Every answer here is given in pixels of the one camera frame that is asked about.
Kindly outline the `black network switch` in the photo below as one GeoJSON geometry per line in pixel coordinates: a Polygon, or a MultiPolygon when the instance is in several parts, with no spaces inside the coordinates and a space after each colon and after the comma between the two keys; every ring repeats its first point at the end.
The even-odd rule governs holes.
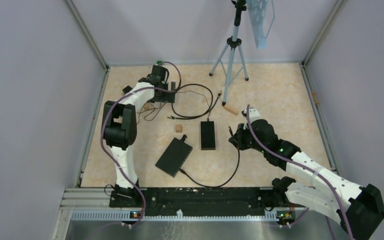
{"type": "Polygon", "coordinates": [[[193,150],[193,147],[185,142],[187,138],[186,134],[181,138],[173,138],[155,166],[174,178],[193,150]]]}
{"type": "Polygon", "coordinates": [[[215,150],[216,149],[216,134],[214,121],[200,122],[200,149],[215,150]]]}

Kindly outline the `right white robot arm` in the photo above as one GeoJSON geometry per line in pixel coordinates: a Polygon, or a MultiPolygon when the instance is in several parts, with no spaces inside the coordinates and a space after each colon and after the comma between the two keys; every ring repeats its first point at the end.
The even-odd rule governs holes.
{"type": "Polygon", "coordinates": [[[278,138],[265,119],[240,123],[229,142],[240,151],[255,150],[291,177],[272,181],[279,206],[304,206],[338,223],[354,240],[368,240],[384,220],[381,191],[351,182],[310,158],[295,144],[278,138]]]}

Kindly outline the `black power adapter with cord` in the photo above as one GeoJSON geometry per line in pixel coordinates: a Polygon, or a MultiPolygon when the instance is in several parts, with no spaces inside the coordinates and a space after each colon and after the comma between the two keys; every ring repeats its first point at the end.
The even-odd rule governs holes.
{"type": "MultiPolygon", "coordinates": [[[[207,116],[207,120],[209,120],[209,116],[210,116],[210,114],[211,114],[211,110],[214,108],[215,104],[210,104],[209,101],[208,101],[208,99],[207,99],[207,97],[206,97],[205,95],[203,95],[203,94],[201,94],[201,93],[198,93],[198,92],[195,92],[195,91],[192,91],[192,90],[187,90],[187,91],[177,91],[176,93],[177,93],[177,94],[182,94],[182,93],[187,93],[187,92],[191,92],[191,93],[194,93],[194,94],[198,94],[198,95],[203,96],[203,97],[205,98],[205,100],[206,100],[207,105],[208,105],[208,110],[207,110],[206,112],[204,112],[203,114],[201,114],[201,115],[196,115],[196,116],[180,116],[178,113],[175,112],[175,110],[172,110],[173,113],[174,113],[175,115],[177,115],[177,117],[175,117],[175,116],[173,116],[173,115],[170,115],[168,118],[169,118],[169,119],[173,119],[173,120],[176,120],[176,119],[177,119],[177,120],[194,120],[194,119],[198,119],[198,118],[204,116],[205,114],[208,114],[208,116],[207,116]]],[[[159,114],[159,112],[161,111],[161,109],[162,109],[166,104],[167,104],[166,102],[165,102],[164,104],[160,103],[159,107],[155,107],[152,103],[149,103],[150,108],[149,108],[148,110],[143,110],[143,106],[144,106],[144,105],[143,105],[143,106],[141,107],[141,109],[138,110],[138,111],[136,112],[136,113],[138,114],[138,117],[137,117],[137,118],[138,118],[138,122],[141,120],[140,115],[141,115],[142,113],[145,113],[145,112],[149,112],[149,114],[147,114],[147,115],[144,116],[144,118],[143,118],[145,121],[150,122],[150,121],[154,120],[155,117],[159,114]],[[157,113],[156,113],[151,119],[146,119],[146,117],[148,117],[149,115],[151,115],[154,111],[157,111],[157,113]]]]}

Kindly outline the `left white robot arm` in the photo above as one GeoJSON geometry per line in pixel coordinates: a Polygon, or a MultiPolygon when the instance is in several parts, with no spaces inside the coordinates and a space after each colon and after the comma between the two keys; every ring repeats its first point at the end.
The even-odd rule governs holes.
{"type": "Polygon", "coordinates": [[[168,85],[169,70],[153,65],[150,74],[142,77],[119,100],[104,104],[100,142],[114,162],[116,181],[113,196],[129,207],[140,202],[136,190],[138,176],[134,168],[133,144],[137,138],[137,110],[148,102],[167,102],[172,89],[168,85]]]}

